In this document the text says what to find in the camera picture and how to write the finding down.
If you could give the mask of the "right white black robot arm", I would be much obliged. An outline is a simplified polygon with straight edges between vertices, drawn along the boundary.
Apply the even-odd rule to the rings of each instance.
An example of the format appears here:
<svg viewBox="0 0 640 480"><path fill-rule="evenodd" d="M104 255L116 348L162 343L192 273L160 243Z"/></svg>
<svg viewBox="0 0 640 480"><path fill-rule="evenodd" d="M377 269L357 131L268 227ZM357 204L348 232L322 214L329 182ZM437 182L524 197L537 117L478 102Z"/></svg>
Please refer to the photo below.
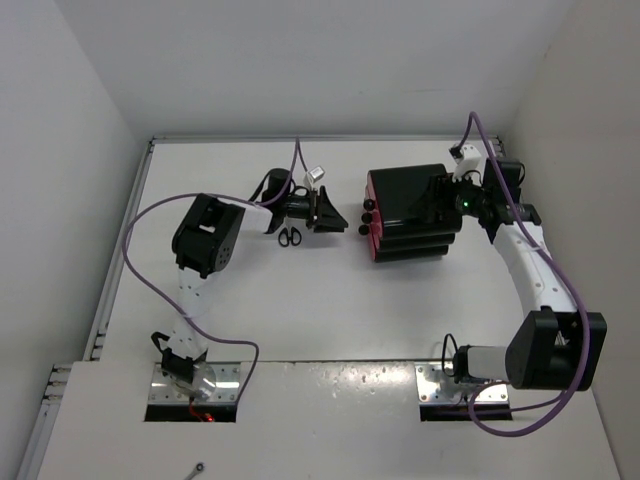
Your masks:
<svg viewBox="0 0 640 480"><path fill-rule="evenodd" d="M496 172L480 185L443 172L429 179L413 208L429 221L477 219L509 271L524 314L508 346L460 347L453 357L454 381L503 381L522 390L589 389L606 321L588 311L558 273L541 218L533 205L520 202L517 188Z"/></svg>

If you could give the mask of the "pink drawer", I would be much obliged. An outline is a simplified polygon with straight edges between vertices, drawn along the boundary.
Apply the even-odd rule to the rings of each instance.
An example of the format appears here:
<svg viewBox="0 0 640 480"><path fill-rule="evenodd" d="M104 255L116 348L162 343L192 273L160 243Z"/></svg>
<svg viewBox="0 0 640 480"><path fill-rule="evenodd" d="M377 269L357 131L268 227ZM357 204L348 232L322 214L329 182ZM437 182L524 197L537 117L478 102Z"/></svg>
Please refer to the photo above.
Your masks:
<svg viewBox="0 0 640 480"><path fill-rule="evenodd" d="M372 224L361 224L358 233L366 240L369 253L373 262L379 262L379 237L375 226Z"/></svg>
<svg viewBox="0 0 640 480"><path fill-rule="evenodd" d="M361 224L358 233L361 236L376 238L380 234L380 222L377 211L364 211L360 217Z"/></svg>
<svg viewBox="0 0 640 480"><path fill-rule="evenodd" d="M365 187L365 197L363 201L363 209L366 212L374 212L377 210L377 198L373 185L368 182Z"/></svg>

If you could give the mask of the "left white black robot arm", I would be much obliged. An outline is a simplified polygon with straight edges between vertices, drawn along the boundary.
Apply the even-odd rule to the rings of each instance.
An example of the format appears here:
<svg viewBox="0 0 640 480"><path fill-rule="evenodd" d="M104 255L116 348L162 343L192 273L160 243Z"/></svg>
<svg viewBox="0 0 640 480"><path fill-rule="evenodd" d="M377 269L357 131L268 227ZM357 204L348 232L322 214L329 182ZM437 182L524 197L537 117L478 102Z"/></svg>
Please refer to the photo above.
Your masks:
<svg viewBox="0 0 640 480"><path fill-rule="evenodd" d="M200 380L213 340L202 326L211 308L207 297L214 276L229 265L239 234L275 234L281 247L298 246L302 233L289 224L291 220L301 220L312 233L342 233L348 228L325 187L298 185L287 169L269 170L247 200L195 196L171 242L180 289L174 306L182 321L170 335L152 335L161 368L174 380L190 388Z"/></svg>

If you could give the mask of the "black drawer cabinet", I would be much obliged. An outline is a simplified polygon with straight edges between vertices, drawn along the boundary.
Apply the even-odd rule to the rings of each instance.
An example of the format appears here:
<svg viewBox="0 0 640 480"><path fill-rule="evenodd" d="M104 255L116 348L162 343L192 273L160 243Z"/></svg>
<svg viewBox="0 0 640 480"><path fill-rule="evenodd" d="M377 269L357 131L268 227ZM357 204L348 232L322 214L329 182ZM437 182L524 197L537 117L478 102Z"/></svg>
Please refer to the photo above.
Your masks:
<svg viewBox="0 0 640 480"><path fill-rule="evenodd" d="M376 263L446 255L462 228L460 214L429 210L430 183L442 164L374 169L367 173L359 233Z"/></svg>

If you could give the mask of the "pink top drawer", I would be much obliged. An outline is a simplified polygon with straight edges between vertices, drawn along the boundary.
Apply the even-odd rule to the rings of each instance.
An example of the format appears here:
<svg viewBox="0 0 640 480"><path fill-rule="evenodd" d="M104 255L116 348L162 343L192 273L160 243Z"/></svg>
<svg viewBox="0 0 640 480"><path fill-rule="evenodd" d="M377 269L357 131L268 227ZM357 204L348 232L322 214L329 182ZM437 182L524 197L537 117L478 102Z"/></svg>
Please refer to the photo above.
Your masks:
<svg viewBox="0 0 640 480"><path fill-rule="evenodd" d="M368 182L365 187L365 197L363 201L363 209L366 212L374 212L377 210L377 198L373 185Z"/></svg>

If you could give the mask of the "black handled scissors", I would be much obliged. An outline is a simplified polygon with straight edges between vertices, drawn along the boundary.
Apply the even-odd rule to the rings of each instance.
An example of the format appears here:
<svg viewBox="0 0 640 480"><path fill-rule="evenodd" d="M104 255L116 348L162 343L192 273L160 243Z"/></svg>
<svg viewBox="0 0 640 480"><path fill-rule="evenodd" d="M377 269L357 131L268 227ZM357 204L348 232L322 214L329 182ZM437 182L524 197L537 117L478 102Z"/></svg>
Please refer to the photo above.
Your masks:
<svg viewBox="0 0 640 480"><path fill-rule="evenodd" d="M278 243L281 247L299 246L302 242L301 232L294 226L283 227L278 233Z"/></svg>

